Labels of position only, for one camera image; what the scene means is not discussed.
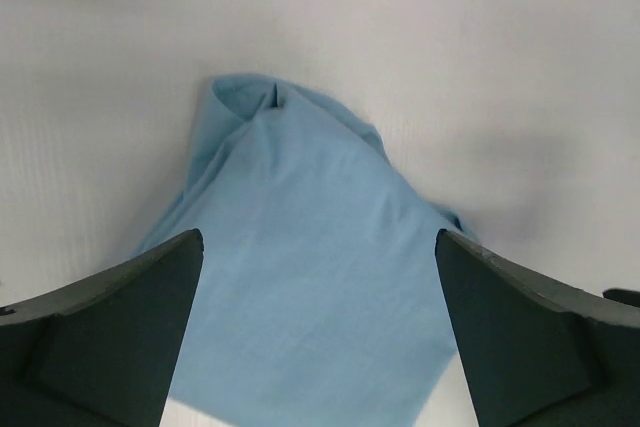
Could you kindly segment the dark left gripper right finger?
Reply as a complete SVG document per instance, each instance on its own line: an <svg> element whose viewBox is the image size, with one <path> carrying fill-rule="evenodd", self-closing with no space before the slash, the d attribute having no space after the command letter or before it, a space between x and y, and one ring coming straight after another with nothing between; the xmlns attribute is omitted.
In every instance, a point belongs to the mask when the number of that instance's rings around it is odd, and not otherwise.
<svg viewBox="0 0 640 427"><path fill-rule="evenodd" d="M638 292L593 295L449 230L435 256L479 425L638 425Z"/></svg>

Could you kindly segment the light blue t shirt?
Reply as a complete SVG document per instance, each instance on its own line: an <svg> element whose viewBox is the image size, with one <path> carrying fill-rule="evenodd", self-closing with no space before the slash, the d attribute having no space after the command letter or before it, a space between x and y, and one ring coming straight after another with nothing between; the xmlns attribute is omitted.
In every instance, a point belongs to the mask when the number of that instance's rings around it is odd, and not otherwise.
<svg viewBox="0 0 640 427"><path fill-rule="evenodd" d="M451 210L338 101L259 75L207 86L185 180L140 244L204 262L169 394L234 426L410 426L456 352L434 255Z"/></svg>

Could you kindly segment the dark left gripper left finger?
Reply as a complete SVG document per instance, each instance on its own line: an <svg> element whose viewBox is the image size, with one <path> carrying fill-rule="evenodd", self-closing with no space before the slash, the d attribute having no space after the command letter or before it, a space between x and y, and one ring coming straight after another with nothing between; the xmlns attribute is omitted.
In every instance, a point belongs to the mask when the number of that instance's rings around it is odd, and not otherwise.
<svg viewBox="0 0 640 427"><path fill-rule="evenodd" d="M2 307L2 425L158 425L203 257L192 229Z"/></svg>

